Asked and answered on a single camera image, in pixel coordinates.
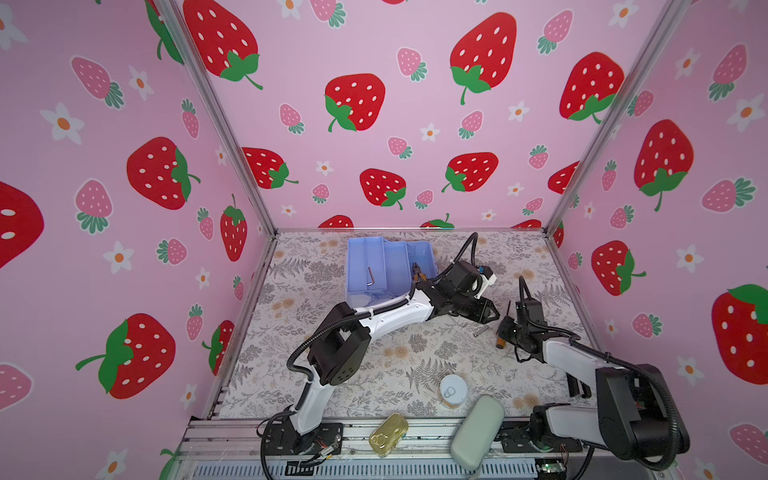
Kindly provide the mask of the white tool box pink handle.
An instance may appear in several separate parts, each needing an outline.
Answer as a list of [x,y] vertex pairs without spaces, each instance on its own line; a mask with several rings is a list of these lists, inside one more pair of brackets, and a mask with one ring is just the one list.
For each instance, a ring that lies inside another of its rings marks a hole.
[[[347,242],[346,303],[352,308],[376,305],[410,291],[412,264],[419,264],[427,278],[438,274],[433,248],[428,241],[388,241],[383,237],[359,237]],[[367,287],[367,268],[376,283]]]

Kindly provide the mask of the orange needle nose pliers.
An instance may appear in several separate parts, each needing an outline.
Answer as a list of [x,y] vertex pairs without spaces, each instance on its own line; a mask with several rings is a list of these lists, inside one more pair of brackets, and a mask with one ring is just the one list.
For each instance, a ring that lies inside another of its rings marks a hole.
[[425,282],[427,280],[426,274],[416,262],[412,264],[412,279],[414,283]]

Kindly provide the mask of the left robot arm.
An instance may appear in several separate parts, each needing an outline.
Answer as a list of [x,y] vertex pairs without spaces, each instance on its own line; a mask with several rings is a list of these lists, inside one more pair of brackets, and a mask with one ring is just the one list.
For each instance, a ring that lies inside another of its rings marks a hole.
[[440,316],[463,317],[478,324],[500,318],[483,295],[496,281],[489,266],[456,260],[436,277],[414,281],[410,290],[366,308],[335,305],[315,332],[286,361],[286,368],[306,376],[297,404],[289,414],[294,432],[317,429],[335,388],[354,376],[371,343],[397,330]]

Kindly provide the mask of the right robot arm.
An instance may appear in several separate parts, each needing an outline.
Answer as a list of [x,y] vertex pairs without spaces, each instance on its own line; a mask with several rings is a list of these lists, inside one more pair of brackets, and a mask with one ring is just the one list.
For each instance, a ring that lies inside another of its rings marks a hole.
[[569,394],[594,398],[594,406],[537,406],[524,427],[500,431],[502,439],[555,449],[581,443],[635,461],[652,471],[670,467],[689,451],[691,438],[663,374],[580,343],[578,335],[547,324],[539,301],[517,302],[501,320],[501,340],[516,353],[565,372]]

